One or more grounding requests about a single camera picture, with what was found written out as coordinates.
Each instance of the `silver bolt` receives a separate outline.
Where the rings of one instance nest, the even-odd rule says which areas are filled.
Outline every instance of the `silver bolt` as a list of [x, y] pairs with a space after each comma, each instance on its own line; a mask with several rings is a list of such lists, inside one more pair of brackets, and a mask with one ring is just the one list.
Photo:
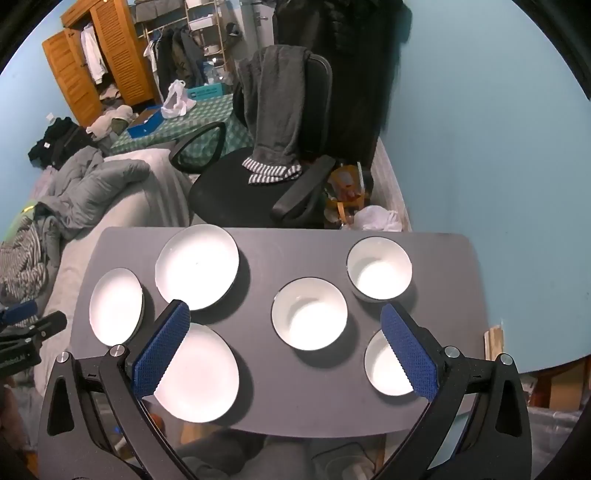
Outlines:
[[445, 347], [445, 354], [449, 357], [449, 358], [457, 358], [460, 356], [460, 351], [454, 347], [454, 346], [447, 346]]
[[511, 355], [508, 355], [507, 353], [502, 353], [501, 362], [503, 362], [505, 365], [511, 365], [513, 363], [513, 359], [511, 358]]
[[121, 356], [123, 355], [123, 352], [125, 352], [125, 347], [123, 345], [112, 346], [109, 350], [111, 356]]
[[68, 352], [62, 352], [57, 356], [57, 363], [62, 364], [66, 360], [70, 358], [70, 354]]

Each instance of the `checkered table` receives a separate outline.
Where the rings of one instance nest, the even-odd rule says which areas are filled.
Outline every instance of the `checkered table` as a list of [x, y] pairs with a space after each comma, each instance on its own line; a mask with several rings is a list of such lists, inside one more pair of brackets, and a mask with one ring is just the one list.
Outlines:
[[[253, 141], [250, 133], [238, 121], [232, 110], [232, 95], [198, 101], [186, 115], [165, 119], [152, 134], [145, 137], [131, 138], [127, 131], [123, 132], [109, 153], [118, 155], [148, 148], [150, 145], [179, 140], [183, 135], [194, 132], [211, 122], [226, 124], [226, 142], [222, 155], [238, 148], [251, 147]], [[193, 140], [181, 152], [180, 162], [197, 166], [205, 165], [216, 148], [218, 132], [218, 129], [210, 130]]]

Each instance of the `gray table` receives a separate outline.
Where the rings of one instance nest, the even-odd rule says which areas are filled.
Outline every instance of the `gray table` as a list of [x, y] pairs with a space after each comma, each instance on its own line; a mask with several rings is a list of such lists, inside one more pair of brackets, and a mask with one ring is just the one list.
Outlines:
[[[166, 302], [154, 281], [160, 250], [180, 228], [109, 228], [92, 254], [82, 282], [71, 352], [98, 356], [107, 348], [92, 333], [88, 307], [101, 276], [129, 268], [147, 291], [144, 323], [153, 322]], [[345, 259], [359, 239], [375, 233], [229, 228], [240, 250], [235, 284], [218, 304], [193, 312], [192, 321], [215, 330], [232, 348], [240, 387], [233, 407], [216, 423], [236, 429], [294, 437], [351, 437], [409, 429], [427, 402], [414, 393], [387, 397], [369, 383], [365, 348], [379, 330], [380, 304], [354, 295]], [[442, 345], [483, 358], [488, 328], [478, 273], [469, 241], [446, 233], [380, 232], [398, 242], [413, 263], [413, 281], [399, 297], [415, 321]], [[340, 288], [349, 308], [348, 324], [329, 347], [300, 352], [279, 340], [270, 311], [277, 291], [299, 277], [325, 278]], [[471, 406], [466, 399], [462, 411]]]

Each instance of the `light blue wall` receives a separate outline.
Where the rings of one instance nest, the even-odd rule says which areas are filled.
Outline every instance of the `light blue wall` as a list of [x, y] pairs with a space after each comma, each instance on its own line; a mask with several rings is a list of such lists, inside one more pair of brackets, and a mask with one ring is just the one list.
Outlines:
[[512, 0], [404, 1], [382, 139], [413, 229], [472, 241], [520, 371], [588, 354], [591, 104]]
[[47, 114], [74, 119], [41, 47], [41, 42], [63, 29], [60, 15], [73, 3], [63, 0], [55, 7], [0, 74], [0, 238], [41, 173], [27, 153], [45, 133]]

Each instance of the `blue box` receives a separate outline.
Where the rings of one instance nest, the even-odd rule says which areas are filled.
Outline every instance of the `blue box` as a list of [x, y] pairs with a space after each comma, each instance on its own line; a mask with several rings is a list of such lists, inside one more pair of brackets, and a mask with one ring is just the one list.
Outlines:
[[130, 123], [127, 132], [131, 138], [145, 137], [153, 133], [164, 121], [161, 105], [148, 107]]
[[208, 98], [221, 97], [223, 87], [221, 83], [209, 83], [202, 87], [189, 88], [187, 96], [192, 100], [207, 100]]

